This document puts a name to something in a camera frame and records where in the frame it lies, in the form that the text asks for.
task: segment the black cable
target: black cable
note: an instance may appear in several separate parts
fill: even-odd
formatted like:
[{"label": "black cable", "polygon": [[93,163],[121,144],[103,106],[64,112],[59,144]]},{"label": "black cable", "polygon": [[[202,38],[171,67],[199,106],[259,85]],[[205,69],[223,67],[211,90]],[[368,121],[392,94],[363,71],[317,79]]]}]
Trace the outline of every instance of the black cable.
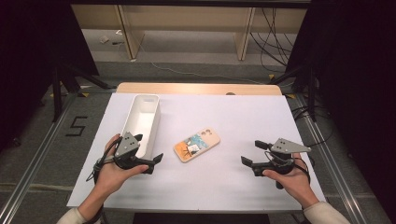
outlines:
[{"label": "black cable", "polygon": [[268,21],[268,18],[267,18],[267,16],[265,15],[265,12],[264,12],[264,8],[262,8],[262,15],[264,16],[265,20],[267,21],[268,27],[270,28],[270,34],[272,33],[273,36],[274,36],[274,38],[275,38],[275,41],[276,41],[276,45],[277,45],[277,49],[278,49],[279,55],[280,55],[280,57],[281,57],[283,63],[285,63],[285,61],[284,61],[284,59],[283,59],[283,57],[282,57],[282,53],[280,52],[280,50],[282,49],[282,52],[283,52],[283,54],[285,55],[285,57],[286,57],[287,59],[289,59],[289,58],[288,58],[288,56],[286,56],[286,53],[285,53],[285,51],[283,50],[282,46],[280,45],[280,42],[279,42],[279,40],[277,39],[277,36],[276,36],[276,26],[275,26],[276,9],[273,8],[273,22],[272,22],[272,24],[270,24],[270,22]]},{"label": "black cable", "polygon": [[253,36],[252,33],[250,33],[250,35],[251,35],[251,37],[253,37],[254,42],[256,42],[256,44],[259,46],[259,48],[260,48],[262,51],[264,51],[266,54],[268,54],[268,56],[270,56],[272,59],[274,59],[275,61],[277,61],[278,63],[280,63],[280,64],[282,64],[282,65],[284,65],[284,66],[287,65],[287,64],[285,64],[285,63],[282,63],[278,58],[276,58],[274,55],[272,55],[270,52],[268,52],[268,50],[264,49],[264,48],[259,44],[259,42],[256,40],[256,38]]},{"label": "black cable", "polygon": [[283,35],[284,35],[284,36],[286,37],[286,39],[289,41],[289,44],[291,44],[291,46],[294,47],[293,44],[291,43],[291,41],[289,40],[288,36],[287,36],[286,34],[283,34]]},{"label": "black cable", "polygon": [[260,62],[262,63],[262,67],[267,71],[276,72],[276,73],[284,73],[284,71],[277,71],[277,70],[274,70],[274,69],[271,69],[271,68],[268,68],[267,66],[265,66],[264,63],[262,62],[262,53],[260,54]]},{"label": "black cable", "polygon": [[[294,108],[294,109],[291,110],[291,113],[293,113],[293,112],[296,111],[296,110],[305,109],[305,108],[308,108],[308,105],[303,105],[303,106]],[[326,107],[323,106],[323,105],[315,105],[315,108],[326,109]]]},{"label": "black cable", "polygon": [[99,162],[97,162],[94,166],[93,166],[93,170],[92,173],[90,174],[90,176],[88,176],[88,178],[86,179],[86,181],[90,181],[92,178],[95,177],[95,173],[99,172],[103,165],[104,165],[104,161],[106,159],[107,153],[111,150],[111,148],[113,148],[116,144],[118,144],[120,141],[122,140],[122,137],[120,136],[118,139],[116,139],[114,142],[112,142],[110,144],[110,146],[106,149],[105,153],[103,154],[101,160],[99,160]]},{"label": "black cable", "polygon": [[[265,45],[268,45],[268,46],[270,46],[270,47],[272,47],[272,48],[274,48],[274,49],[279,49],[279,47],[277,47],[277,46],[275,46],[275,45],[272,45],[272,44],[268,43],[268,40],[262,39],[262,36],[260,35],[260,33],[256,33],[256,34],[257,34],[257,36],[259,37],[259,39],[262,40],[263,43],[265,43]],[[285,51],[287,51],[287,52],[291,52],[290,49],[283,49],[283,50],[285,50]]]},{"label": "black cable", "polygon": [[[311,115],[308,114],[308,115],[301,116],[301,117],[299,117],[298,119],[303,119],[303,118],[307,118],[307,117],[310,117],[310,116],[311,116]],[[316,116],[316,117],[322,117],[322,118],[324,118],[324,119],[331,119],[330,116],[324,116],[324,115],[321,115],[321,114],[318,114],[318,113],[315,113],[315,116]]]},{"label": "black cable", "polygon": [[294,163],[294,167],[303,171],[304,174],[306,174],[306,177],[308,177],[308,182],[311,183],[311,175],[309,174],[309,170],[308,170],[308,166],[306,165],[305,161],[301,158],[294,158],[295,160],[299,160],[302,161],[303,164],[305,165],[306,169],[304,169],[303,167],[297,165],[296,163]]},{"label": "black cable", "polygon": [[327,138],[323,139],[323,140],[320,141],[320,142],[317,142],[317,143],[308,145],[308,146],[306,146],[306,147],[314,147],[314,146],[317,146],[317,145],[320,145],[320,144],[322,144],[322,143],[327,142],[327,140],[329,140],[329,139],[332,137],[332,133],[333,133],[333,132],[334,132],[334,127],[332,127],[332,131],[330,132],[329,136],[327,136]]},{"label": "black cable", "polygon": [[303,111],[300,111],[300,113],[294,117],[294,121],[296,121],[297,119],[301,118],[301,115],[305,112],[307,112],[309,110],[309,108],[305,108]]}]

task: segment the floor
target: floor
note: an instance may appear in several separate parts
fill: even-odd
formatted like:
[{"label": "floor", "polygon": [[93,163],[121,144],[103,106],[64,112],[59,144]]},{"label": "floor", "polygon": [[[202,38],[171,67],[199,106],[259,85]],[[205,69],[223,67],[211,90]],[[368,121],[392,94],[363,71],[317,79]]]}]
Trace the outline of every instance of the floor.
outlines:
[{"label": "floor", "polygon": [[[266,47],[278,60],[262,54],[253,37],[249,39],[247,55],[244,61],[238,61],[233,42],[233,34],[195,33],[195,32],[146,32],[137,59],[127,56],[123,45],[122,34],[118,31],[83,30],[92,57],[97,63],[101,79],[110,84],[131,80],[128,77],[128,66],[143,66],[141,71],[150,71],[156,76],[178,77],[192,76],[195,80],[210,82],[207,74],[217,71],[216,68],[228,70],[230,74],[217,76],[215,82],[267,83],[269,75],[279,76],[287,63],[288,52],[277,48]],[[101,43],[101,37],[109,40]],[[267,34],[253,34],[262,42]],[[295,35],[278,35],[278,42],[283,49],[292,49]],[[270,43],[276,45],[271,36]],[[257,70],[265,77],[250,76]],[[232,72],[241,74],[233,76]],[[84,79],[79,83],[88,93],[88,97],[73,96],[64,93],[64,117],[61,122],[52,122],[53,102],[51,88],[43,97],[40,106],[26,124],[21,133],[21,146],[10,146],[0,154],[0,202],[6,207],[10,197],[18,198],[12,204],[17,208],[11,213],[11,223],[55,223],[67,211],[65,206],[79,174],[79,168],[91,147],[92,139],[106,109],[111,91],[101,90]],[[284,94],[292,93],[290,78],[279,84]],[[304,94],[288,95],[290,110],[304,106]],[[318,96],[316,105],[325,105]],[[318,121],[312,122],[309,117],[296,119],[305,145],[314,145],[310,154],[315,162],[315,172],[326,199],[352,223],[390,223],[381,205],[376,200],[364,177],[357,169],[353,159],[348,157],[347,148],[333,126],[325,108],[316,110]],[[78,135],[80,129],[71,129],[72,125],[84,126],[80,137],[66,137],[70,133]],[[29,188],[23,189],[21,180],[28,180]],[[106,211],[109,223],[132,223],[134,214],[127,211]],[[301,223],[301,214],[270,214],[270,223]]]}]

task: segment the cable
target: cable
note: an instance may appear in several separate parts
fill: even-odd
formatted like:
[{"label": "cable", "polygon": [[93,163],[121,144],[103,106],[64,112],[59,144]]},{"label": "cable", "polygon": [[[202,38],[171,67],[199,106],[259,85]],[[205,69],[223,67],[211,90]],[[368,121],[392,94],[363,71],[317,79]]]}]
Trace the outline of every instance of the cable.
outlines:
[{"label": "cable", "polygon": [[282,61],[284,61],[284,60],[283,60],[283,57],[282,57],[282,53],[280,53],[280,50],[281,50],[281,49],[282,49],[282,52],[283,52],[283,54],[285,55],[285,57],[286,57],[287,59],[289,59],[289,58],[286,56],[286,53],[285,53],[285,51],[283,50],[282,46],[280,45],[279,40],[277,39],[277,36],[276,36],[276,26],[275,26],[276,9],[273,8],[273,22],[272,22],[272,24],[270,24],[270,22],[268,21],[268,18],[267,18],[267,16],[265,15],[265,12],[264,12],[264,8],[263,8],[263,7],[262,7],[262,15],[264,16],[265,20],[267,21],[268,27],[270,28],[270,34],[272,33],[273,36],[274,36],[274,38],[275,38],[276,45],[277,45],[277,48],[278,48],[278,52],[279,52],[279,55],[280,55]]},{"label": "cable", "polygon": [[317,145],[327,142],[327,140],[329,140],[332,137],[333,132],[334,132],[334,127],[332,126],[332,131],[330,132],[329,136],[327,136],[327,138],[325,138],[324,140],[322,140],[320,142],[317,142],[317,143],[314,143],[311,145],[307,145],[306,147],[314,147],[314,146],[317,146]]},{"label": "cable", "polygon": [[[140,47],[144,52],[146,52],[145,48],[143,48],[143,46],[140,44],[140,42],[138,42],[138,43],[139,43],[139,47]],[[220,75],[213,75],[213,76],[211,76],[211,75],[201,75],[201,74],[191,73],[191,72],[179,72],[179,71],[176,71],[176,70],[174,70],[174,69],[172,69],[172,68],[160,67],[159,65],[155,64],[154,62],[150,62],[150,63],[151,63],[154,67],[156,67],[156,68],[158,68],[158,69],[167,70],[167,71],[174,72],[174,73],[181,74],[181,75],[191,75],[191,76],[198,76],[198,77],[222,77],[222,78],[226,78],[226,79],[230,79],[230,80],[247,81],[247,82],[252,82],[252,83],[261,84],[261,85],[265,85],[265,84],[266,84],[266,83],[262,83],[262,82],[259,82],[259,81],[247,79],[247,78],[225,77],[225,76],[220,76]]]},{"label": "cable", "polygon": [[119,42],[117,45],[118,45],[118,46],[117,46],[117,53],[119,54],[119,56],[120,56],[121,58],[127,59],[126,57],[124,57],[124,56],[122,56],[122,55],[120,54],[120,46],[121,46],[121,45],[125,45],[125,43],[124,43],[124,42]]},{"label": "cable", "polygon": [[102,158],[93,166],[92,173],[88,176],[86,181],[90,181],[92,178],[95,177],[95,173],[99,172],[102,169],[103,165],[105,164],[107,153],[121,140],[122,140],[122,136],[120,136],[118,139],[116,139],[114,142],[110,144],[110,146],[106,149],[105,153],[103,154]]},{"label": "cable", "polygon": [[283,85],[283,86],[279,86],[279,85],[278,85],[278,87],[288,87],[288,86],[292,85],[293,83],[294,83],[294,81],[292,81],[292,82],[289,83],[289,84]]},{"label": "cable", "polygon": [[[326,109],[326,107],[324,107],[324,106],[322,106],[322,105],[315,105],[314,108]],[[294,113],[294,112],[297,111],[297,110],[301,110],[301,109],[302,109],[303,111],[301,111],[301,112],[296,116],[297,113]],[[301,118],[310,116],[310,115],[306,115],[306,116],[302,116],[302,117],[301,117],[301,115],[302,115],[303,113],[305,113],[306,111],[308,111],[308,109],[309,109],[309,106],[307,106],[307,105],[304,105],[304,106],[301,106],[301,107],[297,107],[297,108],[295,108],[295,109],[292,109],[292,110],[291,110],[291,114],[293,115],[294,120],[297,120],[297,119],[301,119]]]},{"label": "cable", "polygon": [[[270,45],[270,44],[267,43],[269,34],[268,34],[268,36],[267,36],[267,39],[266,39],[266,40],[263,40],[262,37],[260,36],[260,34],[257,33],[257,35],[259,36],[259,38],[260,38],[260,39],[263,41],[263,43],[264,43],[263,46],[256,40],[256,38],[253,36],[253,33],[250,33],[250,35],[251,35],[251,37],[253,38],[253,40],[256,42],[257,46],[259,46],[259,48],[261,49],[261,52],[262,52],[262,53],[265,51],[266,54],[267,54],[268,56],[270,56],[271,58],[273,58],[273,59],[276,60],[276,57],[275,57],[274,55],[272,55],[270,52],[268,52],[268,51],[266,51],[266,50],[264,49],[264,48],[265,48],[265,45],[269,45],[269,46],[271,46],[271,47],[273,47],[273,48],[276,48],[276,46],[273,46],[273,45]],[[267,70],[267,71],[276,72],[276,73],[284,73],[284,72],[285,72],[285,71],[276,71],[276,70],[273,70],[273,69],[270,69],[270,68],[266,67],[266,66],[264,65],[264,63],[262,62],[262,54],[260,55],[260,62],[262,63],[262,67],[263,67],[265,70]]]},{"label": "cable", "polygon": [[287,65],[287,64],[281,62],[278,58],[276,58],[276,57],[275,57],[274,55],[272,55],[270,52],[268,52],[268,50],[266,50],[265,48],[263,48],[263,47],[259,44],[259,42],[256,40],[256,38],[253,36],[252,33],[250,33],[250,35],[251,35],[251,37],[253,37],[254,42],[256,42],[256,44],[260,47],[260,49],[261,49],[262,51],[264,51],[268,56],[270,56],[272,59],[274,59],[275,61],[277,61],[278,63],[280,63],[280,64],[282,64],[282,65],[284,65],[284,66]]},{"label": "cable", "polygon": [[[269,36],[269,34],[268,34],[268,36],[267,36],[267,40],[262,39],[262,36],[260,35],[260,33],[256,33],[256,34],[257,34],[257,36],[259,37],[259,39],[262,40],[262,42],[263,42],[265,45],[268,45],[268,46],[270,46],[270,47],[272,47],[272,48],[274,48],[274,49],[279,49],[278,46],[275,46],[275,45],[272,45],[272,44],[268,43],[268,36]],[[291,52],[290,49],[283,49],[283,50],[285,50],[285,51],[287,51],[287,52]]]},{"label": "cable", "polygon": [[286,39],[289,41],[289,43],[291,44],[291,46],[294,47],[293,44],[291,43],[291,41],[289,40],[288,36],[287,36],[286,34],[283,34],[283,35],[284,35],[284,36],[286,37]]}]

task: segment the wire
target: wire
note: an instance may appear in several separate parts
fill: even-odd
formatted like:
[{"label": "wire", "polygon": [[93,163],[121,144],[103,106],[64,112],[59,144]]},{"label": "wire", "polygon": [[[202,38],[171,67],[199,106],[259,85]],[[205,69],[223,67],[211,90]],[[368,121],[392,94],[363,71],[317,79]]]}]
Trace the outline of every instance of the wire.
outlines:
[{"label": "wire", "polygon": [[256,40],[256,38],[253,36],[252,33],[250,33],[250,35],[251,35],[251,37],[253,37],[254,42],[256,42],[256,44],[260,47],[260,49],[261,49],[262,51],[264,51],[268,56],[270,56],[272,59],[274,59],[275,61],[277,61],[278,63],[280,63],[280,64],[282,64],[282,65],[284,65],[284,66],[287,65],[287,64],[281,62],[278,58],[276,58],[276,57],[275,57],[274,55],[272,55],[270,52],[268,52],[268,50],[266,50],[265,48],[263,48],[263,47],[259,44],[259,42]]},{"label": "wire", "polygon": [[[268,44],[267,40],[268,40],[269,34],[268,34],[268,36],[267,36],[267,39],[266,39],[266,40],[263,40],[262,37],[260,36],[260,34],[257,33],[257,35],[259,36],[259,38],[260,38],[260,39],[263,41],[263,43],[264,43],[263,46],[256,40],[256,38],[253,36],[253,33],[250,33],[250,35],[251,35],[251,37],[253,38],[254,42],[256,42],[257,46],[259,46],[259,48],[261,49],[261,52],[262,52],[262,53],[265,51],[266,54],[267,54],[268,56],[270,56],[270,57],[273,58],[274,60],[277,60],[277,58],[276,58],[274,55],[272,55],[270,52],[268,52],[268,51],[266,51],[266,50],[264,49],[264,48],[265,48],[265,45],[269,45],[269,46],[271,46],[271,47],[273,47],[273,48],[276,48],[276,46],[273,46],[273,45]],[[267,70],[267,71],[276,72],[276,73],[284,73],[284,72],[285,72],[285,71],[273,70],[273,69],[270,69],[270,68],[266,67],[266,66],[264,65],[264,63],[262,62],[262,54],[260,55],[260,62],[262,63],[262,67],[263,67],[265,70]]]},{"label": "wire", "polygon": [[273,8],[273,21],[272,21],[272,24],[270,24],[270,22],[268,21],[268,18],[267,18],[267,16],[265,15],[265,12],[264,12],[264,8],[263,8],[263,7],[262,7],[262,15],[264,16],[265,20],[267,21],[268,27],[270,28],[270,34],[272,33],[273,36],[274,36],[274,38],[275,38],[275,41],[276,41],[276,45],[277,45],[277,49],[278,49],[279,55],[280,55],[282,61],[285,63],[285,61],[284,61],[284,59],[283,59],[283,57],[282,57],[282,53],[280,52],[280,50],[282,49],[282,52],[283,52],[283,54],[285,55],[285,57],[286,57],[287,59],[289,59],[289,58],[288,58],[288,56],[286,55],[285,51],[283,50],[283,48],[282,48],[282,46],[281,46],[281,44],[280,44],[280,42],[279,42],[279,40],[277,39],[277,36],[276,36],[276,26],[275,26],[275,21],[276,21],[276,20],[275,20],[275,18],[276,18],[276,9]]},{"label": "wire", "polygon": [[122,56],[121,54],[120,54],[120,46],[121,45],[125,45],[125,43],[124,42],[120,42],[120,43],[118,43],[116,46],[117,46],[117,53],[119,54],[119,56],[121,57],[121,58],[126,58],[126,57],[124,57],[124,56]]},{"label": "wire", "polygon": [[283,86],[279,86],[279,85],[278,85],[278,87],[288,87],[288,86],[292,85],[293,83],[294,83],[294,81],[292,81],[292,82],[289,83],[289,84],[283,85]]},{"label": "wire", "polygon": [[[275,48],[275,49],[279,49],[279,46],[275,46],[275,45],[272,45],[272,44],[268,43],[268,36],[270,35],[270,33],[268,33],[267,39],[266,39],[266,40],[262,39],[262,36],[260,35],[260,33],[256,33],[256,34],[257,34],[257,36],[259,37],[259,39],[262,40],[262,42],[263,42],[265,45],[268,45],[268,46],[270,46],[270,47],[272,47],[272,48]],[[291,52],[290,49],[283,49],[283,50],[285,50],[285,51],[287,51],[287,52]]]},{"label": "wire", "polygon": [[[314,108],[326,109],[326,107],[324,107],[324,106],[322,106],[322,105],[314,105]],[[301,111],[301,112],[296,116],[297,113],[294,113],[294,112],[297,111],[297,110],[301,110],[301,109],[302,109],[303,111]],[[293,114],[294,120],[297,120],[297,119],[301,119],[301,118],[310,116],[310,115],[307,115],[307,116],[302,116],[302,117],[301,117],[301,115],[302,115],[303,113],[305,113],[306,111],[308,111],[308,109],[309,109],[309,106],[307,106],[307,105],[304,105],[304,106],[301,106],[301,107],[297,107],[297,108],[295,108],[295,109],[292,109],[292,110],[291,110],[291,113]]]},{"label": "wire", "polygon": [[317,145],[320,145],[320,144],[323,144],[323,143],[327,142],[332,137],[333,132],[334,132],[334,127],[332,126],[332,131],[330,132],[329,136],[327,136],[327,138],[323,139],[320,142],[317,142],[317,143],[314,143],[314,144],[311,144],[311,145],[307,145],[306,147],[314,147],[314,146],[317,146]]},{"label": "wire", "polygon": [[286,37],[286,39],[289,41],[289,43],[291,44],[291,46],[294,47],[293,44],[291,43],[291,41],[289,40],[288,36],[287,36],[286,34],[283,34],[283,35],[284,35],[284,36]]},{"label": "wire", "polygon": [[120,136],[118,139],[116,139],[114,142],[110,144],[110,146],[106,149],[105,153],[103,154],[102,158],[93,166],[92,173],[88,176],[88,178],[85,181],[90,181],[92,178],[95,177],[95,172],[99,172],[102,169],[103,165],[105,164],[105,159],[108,152],[121,140],[122,140],[122,136]]},{"label": "wire", "polygon": [[309,170],[308,170],[308,166],[306,165],[306,162],[301,158],[294,158],[294,159],[302,161],[304,163],[305,169],[303,167],[301,167],[300,165],[297,165],[296,163],[294,163],[294,167],[303,171],[303,173],[306,174],[306,177],[308,177],[308,182],[311,183],[311,175],[309,174]]},{"label": "wire", "polygon": [[[143,48],[143,46],[141,45],[140,42],[139,43],[139,47],[146,52],[145,48]],[[170,72],[174,72],[177,74],[181,74],[181,75],[191,75],[191,76],[198,76],[198,77],[222,77],[222,78],[226,78],[226,79],[230,79],[230,80],[238,80],[238,81],[247,81],[247,82],[252,82],[252,83],[256,83],[256,84],[261,84],[261,85],[265,85],[266,83],[263,82],[259,82],[259,81],[255,81],[252,79],[248,79],[248,78],[237,78],[237,77],[226,77],[226,76],[221,76],[221,75],[201,75],[201,74],[197,74],[197,73],[192,73],[192,72],[179,72],[177,70],[174,70],[172,68],[168,68],[168,67],[160,67],[159,65],[155,64],[154,62],[150,62],[154,67],[161,69],[161,70],[167,70]]]}]

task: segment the aluminum rail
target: aluminum rail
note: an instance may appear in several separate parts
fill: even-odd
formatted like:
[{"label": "aluminum rail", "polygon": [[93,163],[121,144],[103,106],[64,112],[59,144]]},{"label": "aluminum rail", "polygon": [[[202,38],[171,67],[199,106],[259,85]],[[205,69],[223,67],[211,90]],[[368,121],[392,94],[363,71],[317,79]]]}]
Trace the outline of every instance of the aluminum rail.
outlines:
[{"label": "aluminum rail", "polygon": [[[301,94],[297,94],[298,104],[300,106],[305,106],[304,97]],[[314,137],[317,143],[324,141],[324,137],[320,132],[318,125],[313,122],[313,120],[309,117],[304,118],[306,125],[308,126],[309,131],[311,132],[312,136]],[[332,177],[332,181],[335,187],[340,194],[341,199],[344,202],[346,210],[349,213],[350,219],[353,223],[368,223],[366,218],[364,217],[361,207],[356,200],[355,196],[352,193],[349,185],[347,184],[344,176],[341,173],[340,168],[338,167],[332,153],[327,146],[326,142],[318,145],[318,150],[320,155],[322,156],[326,167],[329,170],[330,176]]]},{"label": "aluminum rail", "polygon": [[70,105],[73,104],[76,98],[77,98],[76,93],[69,93],[67,95],[64,101],[63,113],[61,113],[60,117],[56,122],[53,122],[51,124],[49,131],[47,132],[47,135],[45,136],[43,142],[41,143],[34,157],[32,158],[32,161],[27,167],[20,182],[13,190],[11,196],[8,198],[7,202],[3,206],[0,213],[0,223],[8,224],[11,222],[12,218],[14,218],[15,214],[18,211],[18,208],[21,205],[24,196],[26,195],[27,190],[30,187],[30,184],[35,179],[35,175],[37,174],[38,169],[40,168],[41,164],[46,158],[48,151],[50,150],[50,145],[52,144],[56,136],[56,133],[59,131],[59,128],[64,123],[64,118],[70,108]]}]

